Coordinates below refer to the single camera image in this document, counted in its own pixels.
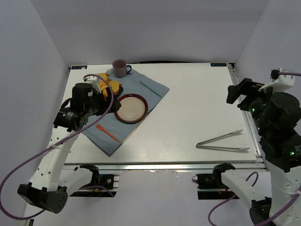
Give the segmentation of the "metal tongs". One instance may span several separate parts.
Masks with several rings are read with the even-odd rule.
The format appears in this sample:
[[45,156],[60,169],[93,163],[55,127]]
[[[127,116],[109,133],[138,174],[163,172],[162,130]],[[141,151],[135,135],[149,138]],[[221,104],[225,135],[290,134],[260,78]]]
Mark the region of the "metal tongs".
[[244,144],[238,144],[235,139],[242,137],[243,130],[235,130],[224,135],[220,135],[208,140],[196,143],[198,149],[219,150],[229,152],[248,152],[250,147]]

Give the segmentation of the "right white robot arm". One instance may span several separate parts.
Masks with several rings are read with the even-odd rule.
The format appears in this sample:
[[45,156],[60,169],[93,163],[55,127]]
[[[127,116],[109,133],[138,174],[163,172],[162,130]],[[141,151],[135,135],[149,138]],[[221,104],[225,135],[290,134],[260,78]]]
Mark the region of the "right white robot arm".
[[249,112],[256,125],[270,172],[271,197],[241,178],[229,163],[216,165],[212,177],[217,185],[229,188],[246,205],[256,226],[301,223],[301,137],[295,131],[301,107],[298,99],[287,93],[297,76],[298,73],[273,70],[271,83],[245,78],[228,87],[227,103],[244,96],[238,108]]

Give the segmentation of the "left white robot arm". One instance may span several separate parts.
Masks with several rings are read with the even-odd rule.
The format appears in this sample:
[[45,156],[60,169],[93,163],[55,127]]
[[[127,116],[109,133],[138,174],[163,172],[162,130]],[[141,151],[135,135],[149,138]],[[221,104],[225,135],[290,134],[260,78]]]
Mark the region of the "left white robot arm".
[[108,84],[99,74],[88,74],[82,83],[72,88],[71,97],[65,100],[54,120],[49,150],[27,184],[21,184],[17,193],[30,205],[59,213],[70,195],[84,187],[99,186],[99,169],[92,164],[82,164],[74,172],[60,179],[60,175],[71,148],[79,134],[98,123],[89,123],[91,116],[104,117],[121,107],[111,87],[104,96],[100,82]]

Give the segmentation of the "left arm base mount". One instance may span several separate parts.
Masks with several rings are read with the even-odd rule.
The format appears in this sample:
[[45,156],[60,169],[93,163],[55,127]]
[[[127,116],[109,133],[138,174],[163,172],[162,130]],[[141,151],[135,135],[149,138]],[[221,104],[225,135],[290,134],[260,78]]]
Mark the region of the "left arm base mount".
[[100,181],[98,186],[103,186],[105,189],[82,189],[72,194],[71,197],[114,197],[119,186],[119,175],[100,175]]

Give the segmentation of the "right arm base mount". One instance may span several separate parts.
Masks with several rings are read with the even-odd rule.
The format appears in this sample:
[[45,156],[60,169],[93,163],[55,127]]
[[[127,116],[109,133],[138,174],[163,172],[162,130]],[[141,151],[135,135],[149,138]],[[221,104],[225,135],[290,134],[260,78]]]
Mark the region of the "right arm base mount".
[[192,182],[197,185],[199,200],[226,200],[234,193],[224,185],[218,185],[212,174],[196,174]]

